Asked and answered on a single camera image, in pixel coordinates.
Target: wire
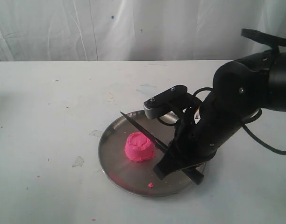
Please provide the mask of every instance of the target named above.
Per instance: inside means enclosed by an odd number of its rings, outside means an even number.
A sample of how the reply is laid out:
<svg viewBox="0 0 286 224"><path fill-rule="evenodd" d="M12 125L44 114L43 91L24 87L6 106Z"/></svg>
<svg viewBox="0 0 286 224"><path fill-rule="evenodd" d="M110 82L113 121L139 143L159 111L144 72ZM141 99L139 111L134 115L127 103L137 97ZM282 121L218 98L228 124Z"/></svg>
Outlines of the wire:
<svg viewBox="0 0 286 224"><path fill-rule="evenodd" d="M162 119L160 118L157 118L157 120L162 123L163 125L166 125L166 126L175 126L176 125L176 122L175 123L167 123L167 122L164 122Z"/></svg>
<svg viewBox="0 0 286 224"><path fill-rule="evenodd" d="M195 97L198 93L200 93L202 91L213 91L213 88L211 88L211 87L203 87L201 89L196 90L196 92L193 94L193 96Z"/></svg>
<svg viewBox="0 0 286 224"><path fill-rule="evenodd" d="M262 141L261 139L259 139L252 131L250 131L249 128L247 128L246 124L248 123L251 123L255 120L257 120L262 114L262 110L259 109L257 114L255 114L253 117L251 117L249 120L247 120L245 123L243 123L241 120L240 120L240 123L242 125L242 128L245 130L245 132L253 139L255 140L257 143L259 143L260 145L262 145L263 147L269 149L270 151L276 153L276 154L279 154L279 155L286 155L286 151L283 151L283 150L279 150L279 149L276 149L268 144L266 144L264 141Z"/></svg>

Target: white table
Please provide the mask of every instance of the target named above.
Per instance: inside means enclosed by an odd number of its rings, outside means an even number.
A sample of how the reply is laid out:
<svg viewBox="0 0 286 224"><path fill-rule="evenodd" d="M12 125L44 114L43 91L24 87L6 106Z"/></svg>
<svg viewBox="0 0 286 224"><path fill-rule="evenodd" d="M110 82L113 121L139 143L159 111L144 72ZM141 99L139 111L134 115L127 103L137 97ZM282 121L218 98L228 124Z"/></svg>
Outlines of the white table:
<svg viewBox="0 0 286 224"><path fill-rule="evenodd" d="M211 86L226 62L0 63L0 224L286 224L286 156L244 130L200 186L174 196L134 196L100 169L99 137L119 111L176 84ZM249 127L286 149L286 113L264 110Z"/></svg>

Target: small pink clay piece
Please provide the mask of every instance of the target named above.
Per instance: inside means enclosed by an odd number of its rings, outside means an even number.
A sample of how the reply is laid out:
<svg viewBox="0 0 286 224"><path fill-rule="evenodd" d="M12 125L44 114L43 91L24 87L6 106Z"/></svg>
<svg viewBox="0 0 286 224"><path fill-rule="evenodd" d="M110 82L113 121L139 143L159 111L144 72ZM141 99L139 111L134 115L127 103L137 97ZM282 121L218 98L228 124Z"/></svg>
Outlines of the small pink clay piece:
<svg viewBox="0 0 286 224"><path fill-rule="evenodd" d="M135 162L155 157L154 145L144 134L135 132L129 135L124 148L126 156Z"/></svg>

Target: white backdrop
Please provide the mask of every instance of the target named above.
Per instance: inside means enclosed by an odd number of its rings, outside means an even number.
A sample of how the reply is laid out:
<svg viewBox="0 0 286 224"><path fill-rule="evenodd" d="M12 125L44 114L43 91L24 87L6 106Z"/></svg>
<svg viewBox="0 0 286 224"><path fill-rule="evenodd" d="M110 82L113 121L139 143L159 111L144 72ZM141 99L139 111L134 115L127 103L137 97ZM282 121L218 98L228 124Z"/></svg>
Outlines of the white backdrop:
<svg viewBox="0 0 286 224"><path fill-rule="evenodd" d="M286 0L0 0L1 61L234 59L286 38Z"/></svg>

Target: robotic arm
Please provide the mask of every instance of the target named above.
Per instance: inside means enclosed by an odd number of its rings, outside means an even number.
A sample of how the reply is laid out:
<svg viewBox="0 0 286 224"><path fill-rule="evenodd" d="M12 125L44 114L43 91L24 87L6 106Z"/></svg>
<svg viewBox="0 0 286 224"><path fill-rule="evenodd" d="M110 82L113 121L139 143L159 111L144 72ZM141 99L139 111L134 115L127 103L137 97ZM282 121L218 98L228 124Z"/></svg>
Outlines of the robotic arm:
<svg viewBox="0 0 286 224"><path fill-rule="evenodd" d="M250 29L242 29L242 36L271 49L221 66L214 75L213 88L201 88L191 95L185 86L176 85L144 102L149 119L175 126L169 145L160 142L164 156L154 167L160 179L182 170L200 184L204 176L195 168L211 160L241 127L261 145L286 155L286 151L262 142L245 125L260 117L261 108L286 112L286 53L279 52L279 46L286 47L286 39ZM210 91L203 102L196 97L200 91ZM160 118L170 111L179 117L175 124Z"/></svg>

